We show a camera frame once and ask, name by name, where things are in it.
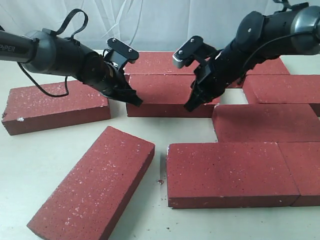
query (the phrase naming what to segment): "white table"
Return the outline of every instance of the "white table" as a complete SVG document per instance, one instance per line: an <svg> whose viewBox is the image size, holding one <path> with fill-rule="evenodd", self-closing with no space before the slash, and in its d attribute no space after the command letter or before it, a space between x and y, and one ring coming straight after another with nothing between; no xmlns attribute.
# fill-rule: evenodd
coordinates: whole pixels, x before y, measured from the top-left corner
<svg viewBox="0 0 320 240"><path fill-rule="evenodd" d="M320 74L320 56L282 59L291 74ZM34 76L41 84L64 80L57 76ZM14 62L0 62L0 77L3 112L9 90L32 83ZM241 89L228 89L221 101L248 103ZM166 148L171 143L216 141L211 119L128 118L124 103L111 101L110 107L113 118L106 121L17 136L9 136L0 127L0 240L39 239L26 224L107 126L156 144L153 162L110 239L320 239L320 207L186 210L167 207ZM165 184L157 184L159 179Z"/></svg>

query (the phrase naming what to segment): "brick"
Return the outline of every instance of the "brick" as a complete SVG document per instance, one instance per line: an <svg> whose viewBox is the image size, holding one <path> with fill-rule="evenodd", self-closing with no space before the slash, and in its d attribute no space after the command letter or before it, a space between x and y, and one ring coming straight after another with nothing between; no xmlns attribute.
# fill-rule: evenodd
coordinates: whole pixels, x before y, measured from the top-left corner
<svg viewBox="0 0 320 240"><path fill-rule="evenodd" d="M219 105L212 121L219 142L320 142L308 104Z"/></svg>
<svg viewBox="0 0 320 240"><path fill-rule="evenodd" d="M248 75L290 75L281 58L266 60L255 65L254 69L247 72Z"/></svg>
<svg viewBox="0 0 320 240"><path fill-rule="evenodd" d="M166 167L176 209L285 207L299 196L275 142L171 144Z"/></svg>
<svg viewBox="0 0 320 240"><path fill-rule="evenodd" d="M292 206L320 206L320 142L283 142L279 148L300 192Z"/></svg>
<svg viewBox="0 0 320 240"><path fill-rule="evenodd" d="M154 153L153 143L107 127L27 227L46 240L108 239Z"/></svg>
<svg viewBox="0 0 320 240"><path fill-rule="evenodd" d="M309 104L320 117L319 75L248 76L243 91L249 104Z"/></svg>
<svg viewBox="0 0 320 240"><path fill-rule="evenodd" d="M192 75L131 75L129 84L143 103L140 107L127 104L128 117L211 118L219 98L192 112L184 108L193 80Z"/></svg>
<svg viewBox="0 0 320 240"><path fill-rule="evenodd" d="M193 62L189 67L177 68L173 62L171 51L141 51L134 64L125 66L125 73L129 75L194 75L199 65Z"/></svg>
<svg viewBox="0 0 320 240"><path fill-rule="evenodd" d="M64 94L64 83L44 84L54 95ZM50 97L36 86L13 88L9 92L2 124L10 135L32 133L111 118L108 99L95 89L74 80L69 95Z"/></svg>

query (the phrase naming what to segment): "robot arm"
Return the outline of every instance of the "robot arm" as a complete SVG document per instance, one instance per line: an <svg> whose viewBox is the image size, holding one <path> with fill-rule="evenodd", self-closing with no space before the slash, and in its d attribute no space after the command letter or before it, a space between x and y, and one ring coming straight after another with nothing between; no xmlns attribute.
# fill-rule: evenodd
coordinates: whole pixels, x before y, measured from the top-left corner
<svg viewBox="0 0 320 240"><path fill-rule="evenodd" d="M72 17L82 12L84 23L71 37L58 37L68 26ZM67 77L73 77L86 84L102 95L121 102L140 106L142 100L136 95L125 79L124 66L133 64L139 53L116 38L107 41L109 46L98 54L74 39L88 23L88 16L80 9L74 9L64 20L58 31L42 29L31 31L25 36L18 36L0 29L0 60L18 62L21 70L46 95L64 97L69 94ZM27 73L65 76L66 93L52 95L46 92Z"/></svg>
<svg viewBox="0 0 320 240"><path fill-rule="evenodd" d="M178 68L199 62L191 95L184 105L188 111L221 96L226 87L238 79L244 80L247 71L257 64L281 55L320 52L320 6L306 2L291 6L287 0L274 2L282 3L283 10L269 16L251 12L224 49L217 50L200 36L193 36L174 53L173 63Z"/></svg>

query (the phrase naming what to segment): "white curtain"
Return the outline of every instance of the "white curtain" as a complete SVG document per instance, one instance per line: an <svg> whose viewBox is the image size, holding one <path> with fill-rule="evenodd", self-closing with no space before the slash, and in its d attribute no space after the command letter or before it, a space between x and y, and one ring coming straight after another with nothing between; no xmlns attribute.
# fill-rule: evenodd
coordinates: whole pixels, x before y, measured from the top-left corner
<svg viewBox="0 0 320 240"><path fill-rule="evenodd" d="M319 0L309 3L320 5ZM138 51L175 51L193 35L223 48L251 11L269 15L282 6L272 0L0 0L0 25L18 35L57 30L75 8L89 16L75 38L90 48L104 49L106 40L116 37ZM61 36L73 33L83 19L78 13Z"/></svg>

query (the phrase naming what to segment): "table surface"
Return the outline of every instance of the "table surface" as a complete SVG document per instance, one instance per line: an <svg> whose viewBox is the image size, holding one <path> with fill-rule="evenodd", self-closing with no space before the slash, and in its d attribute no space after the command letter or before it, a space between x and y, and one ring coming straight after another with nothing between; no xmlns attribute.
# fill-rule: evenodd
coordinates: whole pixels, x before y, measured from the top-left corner
<svg viewBox="0 0 320 240"><path fill-rule="evenodd" d="M291 74L319 74L320 55L283 56ZM11 88L31 86L14 62L0 62L0 110ZM33 74L40 84L63 77ZM227 89L222 104L247 104L242 89ZM9 136L0 127L0 240L37 240L26 224L107 126L156 145L154 159L126 207L112 240L320 239L320 207L171 209L165 157L171 143L216 142L211 119L128 118L110 101L112 119ZM157 180L164 180L163 185Z"/></svg>

